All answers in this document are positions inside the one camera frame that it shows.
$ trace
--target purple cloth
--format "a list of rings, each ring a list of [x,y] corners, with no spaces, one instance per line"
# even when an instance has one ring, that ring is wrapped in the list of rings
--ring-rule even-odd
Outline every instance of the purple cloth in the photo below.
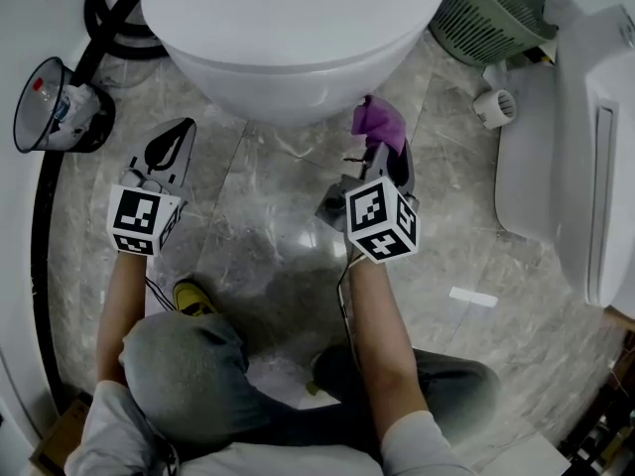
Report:
[[[384,142],[398,155],[406,144],[406,121],[389,102],[374,95],[367,95],[361,106],[353,114],[354,136],[366,135],[368,148]]]

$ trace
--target person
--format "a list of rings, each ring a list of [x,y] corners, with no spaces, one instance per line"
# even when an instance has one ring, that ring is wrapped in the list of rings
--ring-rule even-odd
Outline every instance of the person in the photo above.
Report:
[[[194,283],[179,311],[144,318],[146,258],[120,253],[97,335],[97,386],[65,472],[459,476],[453,454],[492,417],[499,382],[484,365],[413,350],[386,269],[350,269],[359,370],[324,350],[315,384],[340,401],[295,410],[247,381],[243,341]]]

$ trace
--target gray marble floor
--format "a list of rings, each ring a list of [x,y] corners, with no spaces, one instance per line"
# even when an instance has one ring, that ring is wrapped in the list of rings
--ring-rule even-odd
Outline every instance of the gray marble floor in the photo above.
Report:
[[[469,357],[501,377],[493,424],[457,451],[476,468],[515,442],[542,433],[556,443],[609,372],[623,333],[575,298],[553,249],[499,226],[494,211],[498,136],[470,108],[484,89],[478,72],[448,57],[428,33],[378,90],[403,113],[417,174],[421,252],[389,267],[413,344]],[[149,275],[169,294],[193,275],[250,343],[250,379],[297,407],[329,402],[305,392],[310,361],[344,336],[334,287],[342,236],[314,217],[344,157],[351,111],[302,129],[226,114],[165,59],[140,84],[113,91],[113,135],[92,155],[67,155],[50,245],[50,306],[63,380],[94,389],[94,346],[114,259],[105,234],[108,192],[129,144],[182,116],[198,133],[187,179],[189,202]],[[498,297],[485,307],[448,295],[452,287]],[[148,313],[160,310],[148,295]]]

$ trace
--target wire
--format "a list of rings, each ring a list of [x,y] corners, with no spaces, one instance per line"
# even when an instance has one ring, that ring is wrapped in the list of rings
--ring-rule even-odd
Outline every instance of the wire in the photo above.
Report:
[[[366,259],[364,254],[357,256],[353,260],[348,260],[346,263],[346,268],[344,269],[344,273],[341,274],[339,278],[339,282],[337,282],[337,302],[339,304],[339,312],[341,313],[341,318],[344,321],[344,328],[346,330],[346,338],[348,339],[348,346],[350,347],[350,352],[353,356],[353,361],[355,362],[355,366],[359,369],[359,362],[357,361],[357,351],[355,350],[355,343],[353,341],[352,331],[350,329],[350,321],[348,319],[348,312],[346,312],[346,304],[344,302],[344,295],[341,291],[341,283],[344,281],[346,274],[348,271],[354,267],[360,261]]]
[[[627,399],[630,399],[631,396],[628,394],[628,392],[626,390],[624,390],[624,387],[622,386],[622,382],[617,377],[617,374],[615,374],[615,368],[620,363],[622,363],[626,358],[628,358],[628,356],[630,356],[630,354],[633,351],[635,351],[635,347],[630,348],[628,351],[626,351],[626,353],[622,354],[621,357],[613,364],[613,368],[611,369],[611,374],[613,375],[613,378],[615,379],[615,383],[617,383],[618,388],[624,393],[624,395],[626,395]]]
[[[177,449],[158,433],[155,435],[155,441],[157,453],[159,458],[166,464],[168,476],[177,476],[181,472],[181,460]]]
[[[147,277],[146,277],[146,281],[148,281],[152,286],[155,287],[155,289],[159,292],[159,294],[162,296],[164,301],[172,306],[172,309],[176,309],[175,306],[170,301],[170,299],[168,297],[166,297],[166,295],[163,293],[163,291],[161,290],[161,288],[159,287],[159,285],[156,282],[154,282],[152,279],[149,279]]]
[[[164,295],[163,291],[161,291],[161,288],[157,285],[157,283],[155,283],[151,279],[148,279],[148,277],[146,277],[146,286],[155,296],[163,310],[170,311],[177,309],[174,304],[168,299],[168,297]]]

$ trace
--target sneaker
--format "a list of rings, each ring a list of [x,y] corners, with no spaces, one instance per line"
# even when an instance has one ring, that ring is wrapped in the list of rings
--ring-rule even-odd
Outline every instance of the sneaker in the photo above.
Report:
[[[309,366],[311,367],[311,375],[315,374],[315,369],[316,369],[316,362],[318,361],[319,357],[321,356],[321,353],[323,353],[324,351],[320,351],[318,354],[316,354],[312,359],[311,359],[311,363],[309,363]],[[308,383],[305,384],[305,388],[307,390],[307,392],[309,393],[309,395],[311,396],[315,396],[318,394],[318,392],[321,390],[321,388],[316,384],[315,381],[309,381]]]
[[[192,280],[185,279],[176,283],[172,296],[177,310],[185,315],[196,317],[218,313],[209,296]]]

